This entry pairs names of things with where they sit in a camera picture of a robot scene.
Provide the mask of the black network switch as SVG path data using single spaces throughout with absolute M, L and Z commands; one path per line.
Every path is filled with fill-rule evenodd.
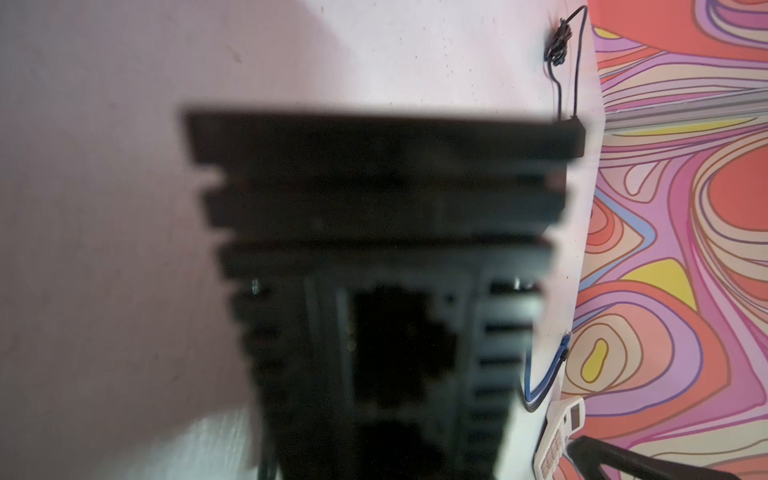
M 586 129 L 192 108 L 267 479 L 489 479 Z

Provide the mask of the black power adapter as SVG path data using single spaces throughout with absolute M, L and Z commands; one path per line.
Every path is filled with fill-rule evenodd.
M 573 107 L 572 115 L 573 119 L 578 117 L 578 101 L 579 101 L 579 80 L 581 69 L 581 58 L 583 50 L 583 40 L 586 30 L 586 23 L 589 19 L 589 8 L 587 4 L 579 6 L 573 13 L 567 18 L 561 18 L 559 25 L 552 32 L 549 37 L 545 49 L 544 49 L 544 63 L 547 68 L 547 76 L 554 83 L 557 93 L 557 120 L 563 120 L 564 108 L 563 108 L 563 87 L 561 82 L 555 76 L 553 70 L 555 67 L 561 66 L 565 63 L 568 55 L 569 41 L 573 36 L 573 30 L 570 23 L 578 16 L 581 16 L 581 24 L 579 28 L 578 44 L 576 49 L 576 63 L 573 73 Z

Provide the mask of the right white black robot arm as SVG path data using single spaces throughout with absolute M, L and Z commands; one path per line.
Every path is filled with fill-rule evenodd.
M 608 479 L 605 466 L 636 479 L 738 480 L 735 474 L 643 456 L 591 437 L 571 441 L 567 454 L 584 479 Z

